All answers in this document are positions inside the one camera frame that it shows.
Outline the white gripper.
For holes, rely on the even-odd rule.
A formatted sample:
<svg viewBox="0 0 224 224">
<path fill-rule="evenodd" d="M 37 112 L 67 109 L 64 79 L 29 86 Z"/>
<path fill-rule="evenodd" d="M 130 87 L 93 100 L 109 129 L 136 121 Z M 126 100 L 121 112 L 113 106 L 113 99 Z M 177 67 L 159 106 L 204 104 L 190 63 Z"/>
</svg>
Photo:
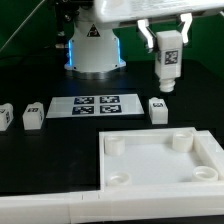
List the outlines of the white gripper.
<svg viewBox="0 0 224 224">
<path fill-rule="evenodd" d="M 183 43 L 187 44 L 188 31 L 193 21 L 191 13 L 223 8 L 224 0 L 94 0 L 95 15 L 101 23 L 138 20 L 139 35 L 149 53 L 154 49 L 154 36 L 147 19 L 181 14 L 181 35 Z"/>
</svg>

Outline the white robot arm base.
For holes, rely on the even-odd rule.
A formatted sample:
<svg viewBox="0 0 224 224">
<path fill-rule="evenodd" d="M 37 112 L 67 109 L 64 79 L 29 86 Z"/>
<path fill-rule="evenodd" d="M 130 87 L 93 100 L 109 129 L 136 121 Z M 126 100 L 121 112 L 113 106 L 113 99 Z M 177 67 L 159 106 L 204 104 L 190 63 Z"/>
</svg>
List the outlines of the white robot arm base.
<svg viewBox="0 0 224 224">
<path fill-rule="evenodd" d="M 76 2 L 74 34 L 68 41 L 68 61 L 64 65 L 70 76 L 101 80 L 119 74 L 126 67 L 121 59 L 120 40 L 111 28 L 96 20 L 93 0 Z"/>
</svg>

